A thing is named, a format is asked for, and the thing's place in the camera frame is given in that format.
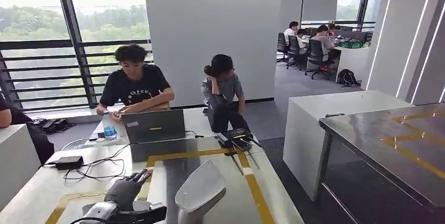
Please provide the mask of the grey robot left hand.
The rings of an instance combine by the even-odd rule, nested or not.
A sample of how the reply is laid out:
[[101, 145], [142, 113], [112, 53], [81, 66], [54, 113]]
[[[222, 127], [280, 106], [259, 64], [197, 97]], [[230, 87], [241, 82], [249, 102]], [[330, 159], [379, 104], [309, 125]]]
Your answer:
[[133, 202], [139, 194], [142, 185], [151, 176], [146, 168], [139, 173], [117, 179], [104, 197], [105, 202], [115, 203], [122, 211], [134, 211]]

